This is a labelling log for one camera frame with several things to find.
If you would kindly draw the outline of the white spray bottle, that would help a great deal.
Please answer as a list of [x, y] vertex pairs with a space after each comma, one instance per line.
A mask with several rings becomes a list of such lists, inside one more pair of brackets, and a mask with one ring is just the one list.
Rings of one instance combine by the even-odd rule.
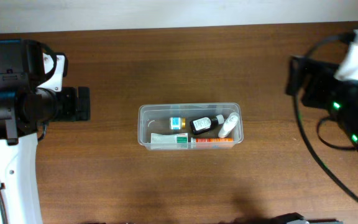
[[236, 127], [239, 120], [240, 120], [240, 116], [238, 113], [235, 112], [231, 113], [223, 123], [223, 126], [218, 133], [218, 137], [226, 138], [231, 133], [231, 131]]

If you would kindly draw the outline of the white green medicine box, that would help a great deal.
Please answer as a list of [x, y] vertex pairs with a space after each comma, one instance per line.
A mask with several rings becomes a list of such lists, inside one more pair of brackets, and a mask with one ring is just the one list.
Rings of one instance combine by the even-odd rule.
[[151, 150], [188, 149], [188, 134], [157, 134], [152, 133], [150, 139]]

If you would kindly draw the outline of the dark bottle white cap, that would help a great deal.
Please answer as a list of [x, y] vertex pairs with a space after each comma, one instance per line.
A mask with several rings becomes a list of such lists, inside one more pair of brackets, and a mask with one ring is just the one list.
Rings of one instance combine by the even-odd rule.
[[221, 114], [210, 117], [205, 116], [190, 121], [190, 128], [194, 135], [199, 135], [213, 130], [223, 123], [224, 116]]

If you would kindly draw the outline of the orange tablet tube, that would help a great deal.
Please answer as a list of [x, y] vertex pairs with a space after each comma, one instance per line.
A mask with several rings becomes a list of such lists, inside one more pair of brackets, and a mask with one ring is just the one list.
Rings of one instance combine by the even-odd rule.
[[192, 143], [203, 142], [233, 142], [233, 138], [191, 138]]

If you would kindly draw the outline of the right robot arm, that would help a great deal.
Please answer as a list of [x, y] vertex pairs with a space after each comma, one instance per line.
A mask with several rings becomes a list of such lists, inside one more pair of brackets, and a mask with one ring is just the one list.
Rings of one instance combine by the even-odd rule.
[[302, 56], [290, 57], [286, 94], [293, 96], [304, 88], [302, 104], [326, 110], [329, 118], [338, 123], [358, 152], [358, 80], [339, 81], [334, 78], [338, 64], [310, 58], [305, 60], [303, 69], [299, 71], [296, 65], [302, 60]]

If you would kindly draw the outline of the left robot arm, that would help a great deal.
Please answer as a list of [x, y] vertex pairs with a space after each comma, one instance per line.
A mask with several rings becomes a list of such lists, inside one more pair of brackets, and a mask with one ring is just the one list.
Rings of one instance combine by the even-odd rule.
[[51, 122], [87, 121], [90, 89], [64, 87], [68, 59], [36, 40], [0, 40], [0, 223], [41, 223], [37, 146]]

